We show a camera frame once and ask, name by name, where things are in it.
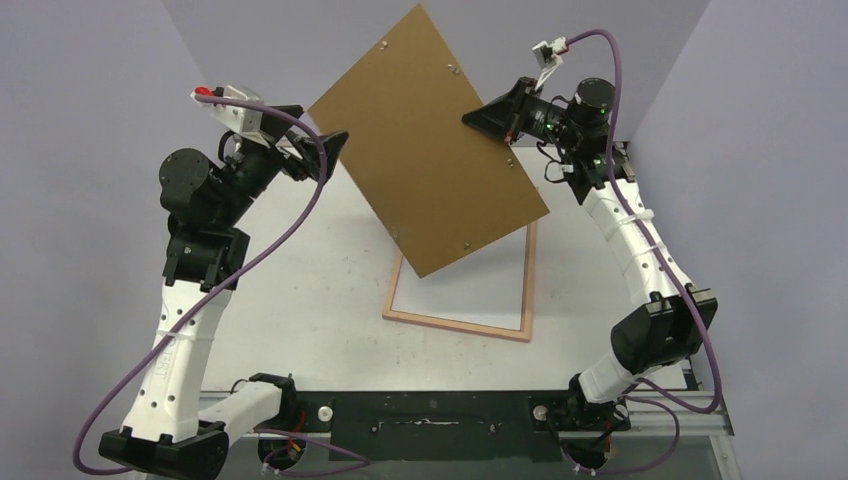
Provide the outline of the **brown backing board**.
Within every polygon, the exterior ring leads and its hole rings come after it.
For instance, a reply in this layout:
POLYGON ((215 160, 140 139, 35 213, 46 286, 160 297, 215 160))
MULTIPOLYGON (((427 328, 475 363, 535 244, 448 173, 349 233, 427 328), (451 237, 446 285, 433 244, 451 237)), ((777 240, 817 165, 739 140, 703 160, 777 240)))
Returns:
POLYGON ((513 150, 463 124, 481 104, 417 5, 309 109, 348 133, 342 165, 421 277, 548 213, 513 150))

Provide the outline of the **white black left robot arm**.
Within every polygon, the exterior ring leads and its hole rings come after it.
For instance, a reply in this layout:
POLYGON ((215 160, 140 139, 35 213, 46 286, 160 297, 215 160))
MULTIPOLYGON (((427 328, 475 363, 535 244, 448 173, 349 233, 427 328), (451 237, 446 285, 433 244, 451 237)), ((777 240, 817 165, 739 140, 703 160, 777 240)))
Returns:
POLYGON ((213 479, 232 444, 266 423, 282 431, 298 419, 288 376, 257 373, 236 393, 202 407, 211 346, 238 285, 249 236, 237 224, 279 173, 302 181, 331 175, 348 133, 292 135, 291 151, 243 141, 222 165, 201 151, 172 152, 159 170, 170 239, 152 358, 119 428, 99 455, 122 470, 171 479, 213 479))

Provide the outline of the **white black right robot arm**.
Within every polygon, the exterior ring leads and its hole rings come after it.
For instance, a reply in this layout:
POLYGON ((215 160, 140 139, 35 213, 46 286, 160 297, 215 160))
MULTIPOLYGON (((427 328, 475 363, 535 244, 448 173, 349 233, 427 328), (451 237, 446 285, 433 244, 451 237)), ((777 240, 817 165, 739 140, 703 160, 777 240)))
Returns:
POLYGON ((699 350, 712 351, 706 334, 718 301, 674 262, 627 155, 615 146, 617 88, 588 78, 570 100, 549 101, 540 89, 540 81, 522 77, 461 121, 506 144, 529 135, 541 146, 554 146, 562 182, 598 226, 627 284, 633 311, 611 329, 607 352, 570 380, 559 414, 571 428, 595 429, 650 374, 699 350))

